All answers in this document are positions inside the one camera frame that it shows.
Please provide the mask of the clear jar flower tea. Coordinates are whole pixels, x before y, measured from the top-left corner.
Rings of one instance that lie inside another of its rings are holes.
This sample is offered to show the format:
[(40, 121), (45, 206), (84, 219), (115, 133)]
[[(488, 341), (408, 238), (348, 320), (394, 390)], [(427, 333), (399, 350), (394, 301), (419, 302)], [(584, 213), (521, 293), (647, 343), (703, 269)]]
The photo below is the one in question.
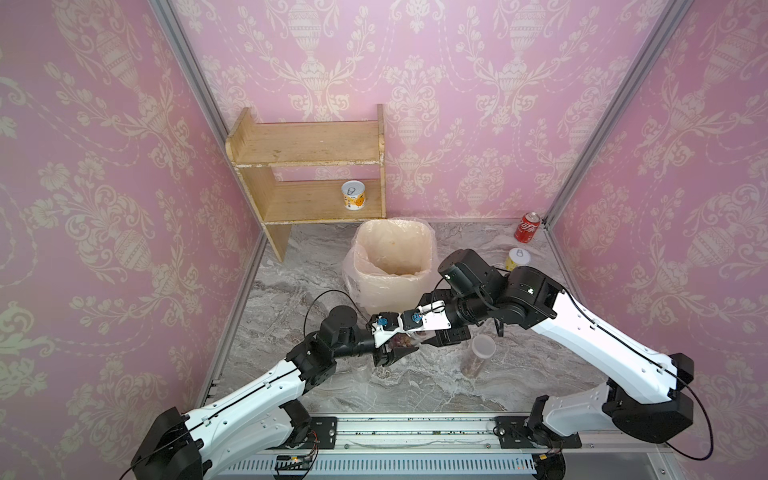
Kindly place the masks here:
[(487, 360), (496, 353), (496, 343), (488, 335), (480, 334), (474, 337), (460, 365), (460, 372), (466, 378), (476, 378)]
[(417, 348), (420, 344), (420, 341), (418, 339), (415, 339), (405, 333), (398, 333), (395, 336), (393, 336), (389, 342), (388, 345), (392, 349), (397, 348)]

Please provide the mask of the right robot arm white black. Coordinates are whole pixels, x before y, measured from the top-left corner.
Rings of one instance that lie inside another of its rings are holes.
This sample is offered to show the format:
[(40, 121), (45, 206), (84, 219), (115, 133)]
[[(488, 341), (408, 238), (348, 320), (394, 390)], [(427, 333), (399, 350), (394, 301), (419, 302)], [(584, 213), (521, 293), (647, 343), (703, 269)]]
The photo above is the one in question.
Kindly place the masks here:
[(451, 326), (491, 320), (499, 333), (507, 325), (531, 330), (606, 375), (587, 391), (538, 397), (525, 422), (533, 442), (553, 446), (583, 431), (616, 429), (662, 444), (692, 426), (694, 401), (684, 392), (694, 378), (690, 357), (668, 356), (633, 340), (534, 267), (504, 273), (477, 252), (460, 249), (438, 272), (450, 287), (439, 311)]

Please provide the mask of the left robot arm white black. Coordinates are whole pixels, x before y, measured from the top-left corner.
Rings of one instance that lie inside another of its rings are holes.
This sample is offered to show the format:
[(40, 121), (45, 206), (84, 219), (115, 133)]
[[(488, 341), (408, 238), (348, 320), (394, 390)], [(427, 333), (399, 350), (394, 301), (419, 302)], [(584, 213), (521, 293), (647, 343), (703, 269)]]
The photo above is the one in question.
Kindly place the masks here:
[(187, 413), (172, 407), (160, 414), (129, 473), (137, 479), (213, 479), (258, 451), (303, 445), (311, 417), (300, 399), (335, 373), (338, 359), (370, 354), (379, 365), (394, 362), (410, 351), (389, 351), (386, 342), (422, 325), (419, 310), (384, 312), (360, 327), (353, 308), (333, 308), (317, 331), (256, 380)]

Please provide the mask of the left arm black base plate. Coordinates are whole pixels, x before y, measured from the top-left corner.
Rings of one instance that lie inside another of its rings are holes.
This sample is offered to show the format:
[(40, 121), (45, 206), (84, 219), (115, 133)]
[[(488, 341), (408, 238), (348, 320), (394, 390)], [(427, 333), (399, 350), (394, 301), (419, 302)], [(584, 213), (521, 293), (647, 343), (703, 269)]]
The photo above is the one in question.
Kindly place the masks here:
[(293, 429), (281, 448), (333, 450), (337, 441), (337, 432), (337, 417), (311, 417), (307, 422)]

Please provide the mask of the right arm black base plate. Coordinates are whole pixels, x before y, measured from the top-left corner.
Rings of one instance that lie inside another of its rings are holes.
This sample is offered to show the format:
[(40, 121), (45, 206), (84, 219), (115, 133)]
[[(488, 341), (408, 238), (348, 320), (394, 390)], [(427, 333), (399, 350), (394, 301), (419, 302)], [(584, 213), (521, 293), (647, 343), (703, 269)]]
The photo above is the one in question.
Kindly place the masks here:
[(547, 448), (549, 450), (579, 449), (578, 433), (562, 437), (525, 416), (501, 415), (493, 418), (493, 434), (502, 449)]

